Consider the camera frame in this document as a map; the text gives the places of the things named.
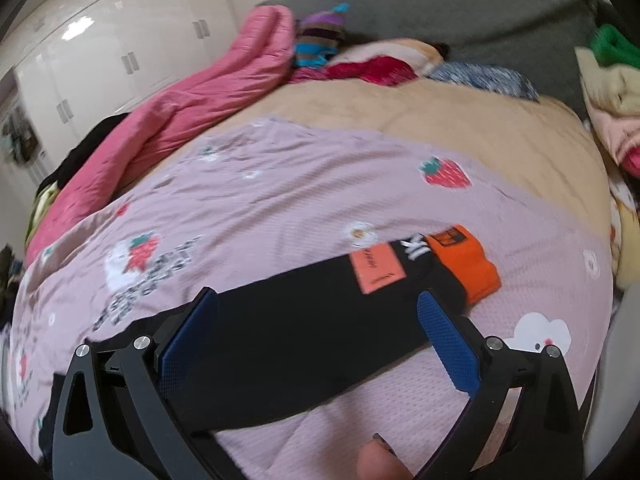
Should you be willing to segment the right hand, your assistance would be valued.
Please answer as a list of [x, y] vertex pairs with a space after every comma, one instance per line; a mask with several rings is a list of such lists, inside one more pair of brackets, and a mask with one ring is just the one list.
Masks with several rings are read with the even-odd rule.
[[360, 480], [413, 479], [411, 471], [379, 434], [374, 434], [371, 440], [360, 448], [356, 471]]

